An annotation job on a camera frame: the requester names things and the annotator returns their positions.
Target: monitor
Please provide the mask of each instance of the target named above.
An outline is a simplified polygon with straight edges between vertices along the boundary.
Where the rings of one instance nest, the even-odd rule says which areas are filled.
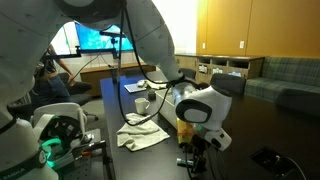
[[[120,28],[116,25],[112,25],[110,28],[102,32],[85,27],[79,23],[75,23],[75,25],[79,38],[80,49],[82,52],[110,52],[112,48],[115,48],[116,51],[119,51]],[[121,50],[133,50],[131,42],[124,35],[122,37]]]

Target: wire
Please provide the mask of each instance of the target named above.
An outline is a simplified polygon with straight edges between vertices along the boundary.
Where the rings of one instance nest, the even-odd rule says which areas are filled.
[[[131,37],[133,38],[133,33],[132,33],[132,28],[131,28],[131,24],[130,24],[130,20],[129,20],[129,16],[128,16],[128,12],[127,12],[127,9],[126,9],[126,7],[122,7],[121,8],[121,22],[120,22],[120,39],[122,39],[122,35],[123,35],[123,22],[124,22],[124,14],[126,14],[126,18],[127,18],[127,21],[128,21],[128,26],[129,26],[129,31],[130,31],[130,35],[131,35]],[[142,66],[141,66],[141,63],[140,63],[140,61],[139,61],[139,58],[138,58],[138,55],[137,55],[137,51],[136,51],[136,46],[135,46],[135,41],[134,41],[134,39],[132,39],[132,45],[133,45],[133,49],[134,49],[134,52],[135,52],[135,55],[136,55],[136,58],[137,58],[137,62],[138,62],[138,64],[139,64],[139,68],[140,68],[140,71],[142,72],[142,74],[146,77],[146,79],[149,79],[149,78],[147,78],[147,76],[146,76],[146,74],[145,74],[145,72],[143,71],[143,69],[142,69]],[[168,88],[167,89],[167,91],[166,91],[166,93],[165,93],[165,95],[164,95],[164,97],[163,97],[163,101],[162,101],[162,103],[161,103],[161,105],[160,105],[160,107],[159,107],[159,109],[157,110],[157,112],[156,113],[154,113],[154,114],[152,114],[152,115],[149,115],[149,116],[147,116],[147,117],[145,117],[145,118],[143,118],[143,119],[141,119],[141,121],[139,121],[139,122],[137,122],[137,123],[130,123],[130,121],[128,121],[127,119],[126,119],[126,117],[125,117],[125,114],[124,114],[124,111],[123,111],[123,107],[122,107],[122,101],[121,101],[121,92],[120,92],[120,74],[121,74],[121,54],[122,54],[122,41],[120,41],[119,42],[120,44],[119,44],[119,62],[118,62],[118,77],[117,77],[117,88],[118,88],[118,90],[117,90],[117,92],[118,92],[118,102],[119,102],[119,108],[120,108],[120,113],[121,113],[121,116],[122,116],[122,118],[123,118],[123,120],[128,124],[128,125],[130,125],[130,126],[138,126],[138,125],[141,125],[141,124],[143,124],[143,123],[145,123],[145,122],[147,122],[147,121],[149,121],[149,120],[151,120],[154,116],[156,116],[159,112],[160,112],[160,110],[161,110],[161,108],[162,108],[162,106],[163,106],[163,104],[164,104],[164,102],[165,102],[165,99],[166,99],[166,97],[167,97],[167,94],[168,94],[168,91],[169,91],[169,89],[170,88]],[[157,84],[163,84],[163,83],[159,83],[159,82],[155,82],[155,81],[152,81],[152,80],[150,80],[151,82],[154,82],[154,83],[157,83]]]
[[[85,68],[89,63],[91,63],[92,61],[96,60],[98,57],[99,57],[100,54],[98,54],[95,58],[93,58],[92,60],[90,60],[89,62],[87,62],[85,65],[83,65],[80,70],[76,73],[76,75],[74,75],[73,79],[74,80],[78,75],[79,73],[82,71],[83,68]]]
[[[213,165],[212,165],[212,162],[211,162],[210,153],[208,151],[208,144],[205,143],[205,145],[206,145],[206,149],[207,149],[206,151],[207,151],[207,155],[208,155],[208,159],[209,159],[209,166],[210,166],[211,175],[212,175],[213,179],[216,179],[216,176],[214,175],[214,171],[213,171]]]
[[[111,66],[111,65],[104,59],[104,57],[102,56],[102,54],[100,54],[100,56],[102,57],[104,63],[106,63],[106,65],[107,65],[109,68],[113,68],[113,66]]]
[[[307,180],[306,175],[304,174],[304,172],[302,171],[301,167],[298,165],[298,163],[296,163],[293,159],[289,158],[289,157],[280,157],[280,159],[286,159],[289,160],[290,162],[292,162],[300,171],[301,176],[304,180]]]
[[[216,149],[216,152],[218,153],[218,157],[220,158],[220,160],[221,160],[221,163],[222,163],[222,166],[223,166],[223,168],[224,168],[224,170],[225,170],[225,179],[226,180],[228,180],[229,179],[229,176],[228,176],[228,171],[227,171],[227,166],[226,166],[226,164],[225,164],[225,162],[224,162],[224,159],[223,159],[223,157],[222,157],[222,155],[221,155],[221,152],[218,150],[218,149]]]
[[[190,170],[189,170],[189,165],[188,165],[188,152],[189,152],[191,146],[188,146],[188,145],[186,145],[186,146],[183,147],[184,155],[185,155],[185,161],[186,161],[186,168],[187,168],[187,171],[188,171],[189,179],[192,180],[193,178],[191,176],[191,173],[190,173]]]
[[[137,62],[138,62],[139,68],[140,68],[140,71],[142,72],[143,76],[144,76],[147,80],[149,80],[149,81],[151,81],[151,82],[153,82],[153,83],[155,83],[155,84],[167,84],[167,83],[169,83],[169,82],[157,82],[157,81],[153,81],[153,80],[151,80],[149,77],[147,77],[146,73],[143,71],[142,65],[141,65],[141,62],[140,62],[140,59],[139,59],[139,57],[138,57],[138,52],[137,52],[136,43],[135,43],[134,36],[133,36],[133,32],[132,32],[132,27],[131,27],[131,22],[130,22],[129,13],[128,13],[128,10],[127,10],[126,7],[124,7],[124,13],[125,13],[125,15],[126,15],[126,19],[127,19],[127,23],[128,23],[128,28],[129,28],[129,33],[130,33],[130,37],[131,37],[131,40],[132,40],[132,47],[133,47],[134,55],[135,55],[135,57],[136,57],[136,60],[137,60]]]

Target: couch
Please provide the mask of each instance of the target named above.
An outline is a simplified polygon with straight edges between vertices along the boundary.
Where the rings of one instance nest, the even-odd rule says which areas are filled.
[[[275,103],[287,90],[320,93],[320,59],[266,57],[260,77],[247,80],[245,95]]]

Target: white cloth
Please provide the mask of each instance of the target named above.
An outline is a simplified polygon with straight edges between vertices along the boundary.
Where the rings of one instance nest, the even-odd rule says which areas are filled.
[[[131,151],[138,151],[169,137],[169,134],[152,120],[138,126],[130,126],[126,123],[117,132],[117,145],[118,147],[126,146]]]

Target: chair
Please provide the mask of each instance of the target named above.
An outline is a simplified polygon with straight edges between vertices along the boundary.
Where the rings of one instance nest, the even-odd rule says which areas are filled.
[[[15,118],[30,120],[31,116],[33,115],[33,108],[28,93],[23,98],[10,103],[7,106],[7,109]]]
[[[246,79],[228,74],[215,73],[211,77],[210,84],[218,86],[230,93],[243,95]]]
[[[70,101],[80,106],[85,105],[89,101],[92,100],[91,95],[86,94],[87,91],[92,89],[92,85],[86,82],[76,82],[73,86],[68,84],[69,74],[66,72],[59,73],[59,77],[61,78],[62,82],[65,84],[69,94],[70,94]],[[98,120],[98,116],[95,114],[90,114],[84,111],[86,116],[93,116],[95,120]]]
[[[189,68],[180,68],[180,70],[182,71],[182,73],[191,79],[196,79],[196,71],[193,69],[189,69]]]

